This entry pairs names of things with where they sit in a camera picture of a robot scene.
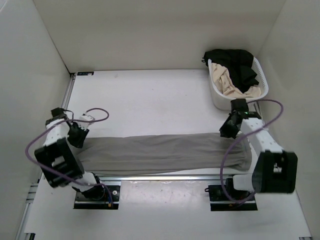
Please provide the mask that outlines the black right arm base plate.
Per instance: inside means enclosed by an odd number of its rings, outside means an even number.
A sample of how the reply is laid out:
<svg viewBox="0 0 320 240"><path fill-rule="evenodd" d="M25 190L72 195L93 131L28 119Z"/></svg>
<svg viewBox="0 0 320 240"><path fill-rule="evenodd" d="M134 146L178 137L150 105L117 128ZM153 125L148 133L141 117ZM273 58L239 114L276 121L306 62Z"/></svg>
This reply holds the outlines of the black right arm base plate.
<svg viewBox="0 0 320 240"><path fill-rule="evenodd" d="M208 193L211 212L239 212L258 210L254 197L242 204L231 202L225 196L220 185L209 185L204 189L204 192Z"/></svg>

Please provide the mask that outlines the aluminium frame rail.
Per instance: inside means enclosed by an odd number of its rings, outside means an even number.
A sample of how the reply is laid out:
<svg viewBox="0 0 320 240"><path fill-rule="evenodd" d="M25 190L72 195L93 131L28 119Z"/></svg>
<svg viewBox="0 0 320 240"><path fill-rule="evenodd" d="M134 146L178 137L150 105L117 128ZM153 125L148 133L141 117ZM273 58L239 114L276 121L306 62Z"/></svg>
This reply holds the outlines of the aluminium frame rail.
<svg viewBox="0 0 320 240"><path fill-rule="evenodd" d="M68 81L68 84L67 84L67 87L66 87L66 90L65 90L65 93L63 95L59 95L58 97L63 97L62 98L62 101L60 102L55 102L53 104L50 105L49 107L49 118L52 118L52 114L51 114L51 110L55 109L55 108L67 108L68 106L68 102L70 100L70 94L72 92L72 89L73 89L73 85L74 85L74 81L75 81L75 76L76 76L76 72L73 72L70 74L70 79ZM46 133L45 135L43 135L41 138L40 138L40 143L41 145L39 145L40 147L43 146L43 144L45 143L46 139L47 139L47 135L48 133ZM37 183L40 182L41 179L44 179L45 177L43 176L43 171L39 168L39 173L38 174L38 180L37 180Z"/></svg>

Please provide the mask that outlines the dark label sticker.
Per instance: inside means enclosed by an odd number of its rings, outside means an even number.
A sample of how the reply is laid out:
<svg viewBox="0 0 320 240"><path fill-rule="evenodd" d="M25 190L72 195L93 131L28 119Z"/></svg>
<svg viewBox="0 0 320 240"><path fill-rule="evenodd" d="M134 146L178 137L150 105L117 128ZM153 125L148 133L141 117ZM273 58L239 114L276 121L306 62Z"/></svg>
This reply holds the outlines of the dark label sticker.
<svg viewBox="0 0 320 240"><path fill-rule="evenodd" d="M77 76L93 76L94 71L82 71L82 72L77 72Z"/></svg>

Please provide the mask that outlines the beige garment in basket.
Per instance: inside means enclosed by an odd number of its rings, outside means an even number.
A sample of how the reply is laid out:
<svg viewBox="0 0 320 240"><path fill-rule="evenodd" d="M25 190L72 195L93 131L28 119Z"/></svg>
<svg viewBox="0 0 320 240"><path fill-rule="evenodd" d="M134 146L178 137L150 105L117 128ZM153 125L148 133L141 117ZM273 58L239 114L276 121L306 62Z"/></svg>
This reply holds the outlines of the beige garment in basket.
<svg viewBox="0 0 320 240"><path fill-rule="evenodd" d="M257 98L262 93L261 89L255 85L242 93L233 84L229 70L218 63L211 63L211 80L220 93L230 98Z"/></svg>

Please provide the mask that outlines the white laundry basket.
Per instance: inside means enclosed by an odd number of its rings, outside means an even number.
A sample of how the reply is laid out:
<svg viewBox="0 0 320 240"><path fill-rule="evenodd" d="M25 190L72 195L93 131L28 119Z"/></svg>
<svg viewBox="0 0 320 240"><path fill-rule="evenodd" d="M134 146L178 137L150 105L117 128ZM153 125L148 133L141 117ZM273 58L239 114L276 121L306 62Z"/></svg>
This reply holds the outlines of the white laundry basket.
<svg viewBox="0 0 320 240"><path fill-rule="evenodd" d="M261 100L267 96L269 85L256 57L253 57L251 67L240 67L244 74L244 82L248 85L241 86L234 81L231 71L222 64L208 59L209 87L213 104L223 111L231 110L230 102L236 98L246 101Z"/></svg>

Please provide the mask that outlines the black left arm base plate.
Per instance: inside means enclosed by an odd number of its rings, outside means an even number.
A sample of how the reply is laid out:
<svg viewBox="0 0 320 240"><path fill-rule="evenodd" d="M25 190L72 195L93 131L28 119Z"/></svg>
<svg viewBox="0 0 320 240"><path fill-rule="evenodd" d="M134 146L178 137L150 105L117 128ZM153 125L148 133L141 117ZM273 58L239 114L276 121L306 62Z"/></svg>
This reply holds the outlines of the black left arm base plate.
<svg viewBox="0 0 320 240"><path fill-rule="evenodd" d="M110 196L105 190L96 197L85 197L81 192L77 192L74 199L73 208L76 210L118 210L121 194L120 185L108 185L111 192L112 203Z"/></svg>

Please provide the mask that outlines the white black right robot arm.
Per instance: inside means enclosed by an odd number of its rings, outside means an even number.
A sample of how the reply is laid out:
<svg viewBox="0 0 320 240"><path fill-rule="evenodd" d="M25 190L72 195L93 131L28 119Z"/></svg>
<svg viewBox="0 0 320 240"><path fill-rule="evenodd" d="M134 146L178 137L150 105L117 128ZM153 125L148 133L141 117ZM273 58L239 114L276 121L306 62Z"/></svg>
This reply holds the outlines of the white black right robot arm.
<svg viewBox="0 0 320 240"><path fill-rule="evenodd" d="M238 143L248 140L258 159L252 173L222 179L223 192L230 200L238 199L243 191L291 194L296 187L298 157L273 139L267 129L273 121L265 123L256 111L249 110L248 104L244 98L232 100L230 114L219 132L221 137L235 140L227 155Z"/></svg>

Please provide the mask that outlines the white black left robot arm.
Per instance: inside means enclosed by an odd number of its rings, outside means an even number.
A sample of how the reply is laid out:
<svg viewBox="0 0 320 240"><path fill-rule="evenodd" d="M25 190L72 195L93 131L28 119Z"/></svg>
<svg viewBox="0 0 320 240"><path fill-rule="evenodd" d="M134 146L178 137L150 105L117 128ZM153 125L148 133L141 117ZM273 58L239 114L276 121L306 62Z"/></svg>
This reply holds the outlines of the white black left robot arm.
<svg viewBox="0 0 320 240"><path fill-rule="evenodd" d="M83 147L84 141L89 133L89 125L94 118L83 114L80 120L84 122L71 121L58 124L67 120L65 109L57 107L51 110L52 117L45 122L47 129L51 129L46 135L45 142L41 148L34 151L36 160L67 177L81 183L81 185L69 181L60 175L56 175L45 168L41 168L43 174L52 188L71 187L85 198L101 200L105 194L105 188L100 179L92 172L86 172L76 153Z"/></svg>

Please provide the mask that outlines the grey trousers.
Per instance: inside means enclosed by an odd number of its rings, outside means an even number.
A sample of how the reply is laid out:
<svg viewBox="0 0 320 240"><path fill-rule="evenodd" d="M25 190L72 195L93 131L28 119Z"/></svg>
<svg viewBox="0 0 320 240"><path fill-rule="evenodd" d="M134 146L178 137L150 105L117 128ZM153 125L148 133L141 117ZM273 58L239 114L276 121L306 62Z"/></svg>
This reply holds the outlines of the grey trousers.
<svg viewBox="0 0 320 240"><path fill-rule="evenodd" d="M143 135L87 138L77 157L84 169L110 176L149 175L220 167L246 171L252 152L243 140L235 142L219 133Z"/></svg>

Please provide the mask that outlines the black garment in basket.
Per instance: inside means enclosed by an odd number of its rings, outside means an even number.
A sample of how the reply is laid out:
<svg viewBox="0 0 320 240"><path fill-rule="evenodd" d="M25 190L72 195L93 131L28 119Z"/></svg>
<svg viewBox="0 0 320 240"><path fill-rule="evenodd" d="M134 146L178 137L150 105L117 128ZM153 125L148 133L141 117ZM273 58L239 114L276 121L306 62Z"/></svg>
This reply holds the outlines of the black garment in basket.
<svg viewBox="0 0 320 240"><path fill-rule="evenodd" d="M243 49L214 49L206 51L202 62L208 67L208 60L220 64L229 71L232 83L244 93L253 85L258 86L257 73L252 70L254 56Z"/></svg>

